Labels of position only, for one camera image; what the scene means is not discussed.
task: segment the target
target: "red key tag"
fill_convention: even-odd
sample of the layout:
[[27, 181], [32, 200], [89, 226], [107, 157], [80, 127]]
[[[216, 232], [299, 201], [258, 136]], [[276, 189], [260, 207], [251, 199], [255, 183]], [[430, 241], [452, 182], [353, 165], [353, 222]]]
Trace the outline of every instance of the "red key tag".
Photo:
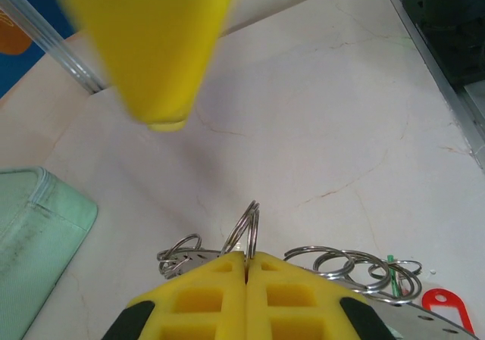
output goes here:
[[[461, 320], [461, 325], [474, 334], [473, 326], [471, 325], [465, 304], [460, 297], [453, 292], [445, 289], [430, 289], [423, 295], [421, 303], [426, 310], [437, 313], [459, 325], [460, 323], [458, 320]], [[456, 315], [453, 316], [453, 313], [456, 313], [457, 311], [459, 319], [455, 318]]]

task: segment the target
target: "metal frame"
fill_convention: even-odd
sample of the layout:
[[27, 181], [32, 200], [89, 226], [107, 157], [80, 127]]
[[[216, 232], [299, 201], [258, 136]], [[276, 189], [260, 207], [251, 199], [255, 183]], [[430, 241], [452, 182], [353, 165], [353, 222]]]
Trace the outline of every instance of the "metal frame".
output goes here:
[[414, 41], [416, 48], [421, 53], [431, 75], [436, 81], [438, 88], [453, 110], [456, 120], [459, 122], [463, 133], [471, 146], [471, 153], [476, 158], [478, 164], [485, 169], [485, 104], [477, 104], [481, 98], [485, 98], [485, 84], [471, 84], [461, 89], [453, 89], [448, 80], [443, 75], [440, 67], [436, 63], [427, 48], [425, 41], [412, 23], [408, 14], [405, 12], [401, 0], [390, 0], [409, 35]]

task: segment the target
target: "metal ring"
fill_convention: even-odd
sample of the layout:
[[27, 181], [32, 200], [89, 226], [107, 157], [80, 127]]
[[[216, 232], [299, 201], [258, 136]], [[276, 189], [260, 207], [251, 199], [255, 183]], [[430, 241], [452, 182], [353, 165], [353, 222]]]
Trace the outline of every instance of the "metal ring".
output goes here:
[[193, 239], [197, 239], [196, 245], [194, 245], [193, 247], [188, 247], [184, 249], [199, 250], [202, 246], [202, 238], [199, 234], [194, 233], [179, 240], [177, 243], [175, 243], [175, 245], [172, 248], [167, 249], [166, 251], [159, 251], [157, 253], [157, 260], [160, 262], [167, 260], [177, 249], [181, 249], [182, 245], [184, 245], [187, 242], [190, 242]]
[[248, 245], [246, 249], [246, 263], [255, 257], [256, 242], [258, 241], [259, 209], [256, 209], [251, 216], [248, 231]]
[[356, 260], [357, 264], [371, 264], [375, 267], [379, 267], [383, 269], [385, 272], [384, 276], [379, 281], [372, 283], [370, 285], [364, 285], [366, 288], [366, 291], [361, 293], [367, 293], [367, 294], [375, 293], [386, 288], [391, 283], [391, 279], [392, 279], [391, 271], [390, 271], [389, 265], [384, 260], [381, 260], [375, 255], [364, 253], [363, 251], [344, 250], [343, 252], [350, 254], [354, 258], [354, 260]]
[[388, 304], [407, 304], [409, 302], [412, 302], [423, 291], [423, 286], [421, 284], [421, 281], [413, 272], [399, 266], [398, 264], [390, 264], [390, 268], [392, 268], [398, 273], [401, 273], [402, 276], [404, 276], [404, 278], [408, 281], [409, 288], [410, 288], [409, 293], [399, 298], [390, 296], [387, 293], [369, 295], [368, 297], [374, 299], [375, 301], [386, 302]]
[[355, 267], [354, 260], [350, 255], [344, 253], [343, 251], [335, 249], [335, 248], [323, 247], [323, 246], [319, 246], [319, 245], [310, 245], [310, 246], [307, 246], [307, 247], [294, 248], [291, 251], [288, 251], [287, 253], [284, 254], [283, 260], [288, 261], [289, 259], [296, 257], [297, 255], [306, 254], [306, 253], [315, 253], [315, 252], [319, 252], [319, 251], [322, 251], [325, 254], [336, 254], [336, 255], [339, 255], [340, 257], [347, 258], [347, 261], [345, 262], [343, 267], [340, 268], [339, 270], [334, 270], [333, 272], [319, 272], [318, 270], [315, 270], [315, 265], [314, 265], [312, 272], [314, 272], [315, 274], [318, 274], [319, 276], [322, 276], [322, 277], [327, 278], [327, 279], [342, 278], [345, 275], [352, 272], [352, 270]]
[[[419, 276], [421, 274], [421, 271], [423, 270], [423, 265], [421, 264], [421, 262], [418, 262], [417, 260], [393, 260], [392, 262], [387, 262], [388, 265], [390, 264], [414, 264], [416, 266], [418, 266], [417, 269], [415, 270], [411, 270], [410, 272], [416, 276]], [[368, 269], [368, 272], [369, 272], [369, 276], [371, 276], [372, 278], [375, 278], [375, 279], [381, 279], [383, 276], [381, 274], [376, 274], [374, 273], [376, 270], [378, 269], [377, 266], [373, 265], [373, 266], [370, 266], [369, 269]]]
[[160, 262], [160, 264], [158, 265], [158, 270], [160, 271], [160, 274], [162, 276], [165, 276], [166, 278], [171, 278], [173, 273], [176, 272], [181, 266], [183, 266], [185, 263], [187, 263], [188, 261], [190, 260], [189, 257], [185, 258], [184, 260], [182, 260], [181, 262], [179, 263], [174, 263], [173, 265], [171, 266], [166, 266], [165, 267], [165, 264], [166, 263], [163, 263], [163, 262]]
[[[370, 293], [375, 293], [378, 292], [384, 288], [386, 288], [391, 281], [391, 276], [390, 276], [390, 270], [389, 267], [381, 261], [379, 258], [375, 257], [374, 255], [364, 253], [361, 251], [349, 251], [349, 250], [344, 250], [341, 251], [342, 253], [348, 254], [351, 256], [351, 258], [354, 260], [354, 264], [372, 264], [375, 267], [383, 268], [386, 271], [386, 275], [383, 276], [383, 278], [375, 283], [371, 283], [370, 285], [362, 285], [361, 283], [358, 283], [352, 279], [350, 276], [350, 273], [346, 273], [345, 276], [343, 276], [345, 279], [347, 279], [350, 282], [356, 283], [358, 285], [362, 286], [362, 289], [355, 290], [358, 293], [362, 294], [370, 294]], [[313, 270], [319, 271], [320, 267], [322, 264], [324, 264], [326, 261], [335, 259], [338, 257], [342, 257], [341, 254], [336, 254], [336, 253], [326, 253], [318, 257], [313, 265]]]
[[248, 208], [244, 212], [244, 214], [238, 220], [238, 222], [236, 223], [236, 226], [230, 232], [229, 236], [227, 237], [226, 242], [222, 246], [221, 255], [229, 253], [234, 249], [237, 242], [241, 239], [244, 232], [248, 228], [249, 221], [251, 220], [252, 212], [256, 211], [258, 208], [259, 208], [259, 203], [253, 200], [252, 203], [248, 206]]

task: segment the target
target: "blue wall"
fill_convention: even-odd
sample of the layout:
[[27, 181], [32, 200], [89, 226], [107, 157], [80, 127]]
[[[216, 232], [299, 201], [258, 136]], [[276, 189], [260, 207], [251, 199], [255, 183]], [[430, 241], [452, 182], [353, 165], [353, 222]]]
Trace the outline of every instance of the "blue wall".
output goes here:
[[[65, 39], [74, 33], [55, 0], [28, 0], [29, 3]], [[44, 55], [33, 43], [21, 55], [5, 55], [0, 52], [0, 98]]]

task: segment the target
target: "table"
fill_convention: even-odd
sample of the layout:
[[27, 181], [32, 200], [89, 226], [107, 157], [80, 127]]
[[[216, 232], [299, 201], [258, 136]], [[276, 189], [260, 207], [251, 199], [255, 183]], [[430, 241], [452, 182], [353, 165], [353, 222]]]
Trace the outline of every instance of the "table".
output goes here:
[[43, 165], [100, 210], [26, 340], [101, 338], [163, 283], [158, 251], [219, 248], [253, 198], [259, 250], [420, 260], [485, 335], [485, 176], [389, 0], [309, 0], [224, 37], [178, 133], [88, 97]]

